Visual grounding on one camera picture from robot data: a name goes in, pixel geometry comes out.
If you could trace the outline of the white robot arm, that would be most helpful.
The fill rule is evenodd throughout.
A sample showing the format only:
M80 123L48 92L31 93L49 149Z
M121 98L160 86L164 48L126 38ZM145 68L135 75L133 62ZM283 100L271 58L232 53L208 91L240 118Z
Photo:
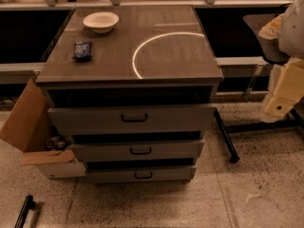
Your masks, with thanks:
M281 52L290 56L283 66L274 65L263 100L260 119L265 123L282 120L304 97L304 0L294 0L283 14L258 33L263 39L278 40Z

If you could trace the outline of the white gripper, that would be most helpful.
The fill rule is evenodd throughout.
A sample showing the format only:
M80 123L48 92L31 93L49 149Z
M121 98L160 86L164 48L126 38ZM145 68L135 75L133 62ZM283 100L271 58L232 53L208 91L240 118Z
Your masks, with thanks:
M282 120L303 97L304 60L292 57L283 66L274 65L260 119L264 123Z

